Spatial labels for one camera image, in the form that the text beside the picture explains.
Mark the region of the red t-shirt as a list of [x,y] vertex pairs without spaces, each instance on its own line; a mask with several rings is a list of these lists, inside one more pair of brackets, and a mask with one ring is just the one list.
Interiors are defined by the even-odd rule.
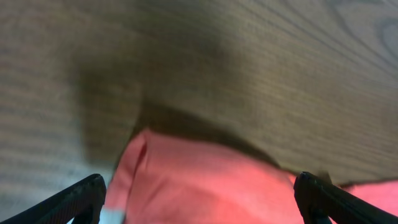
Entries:
[[[127,145],[105,207],[125,223],[304,223],[294,197],[300,174],[147,129]],[[335,186],[397,217],[396,180]]]

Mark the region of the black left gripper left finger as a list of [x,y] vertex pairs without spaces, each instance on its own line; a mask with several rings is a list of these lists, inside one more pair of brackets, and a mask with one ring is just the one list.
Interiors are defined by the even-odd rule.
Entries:
[[92,174],[1,224],[98,224],[106,186]]

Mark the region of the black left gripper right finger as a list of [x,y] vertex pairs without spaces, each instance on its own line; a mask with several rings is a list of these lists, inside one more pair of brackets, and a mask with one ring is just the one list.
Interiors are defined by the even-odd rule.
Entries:
[[305,224],[397,224],[396,216],[309,172],[296,178],[294,197]]

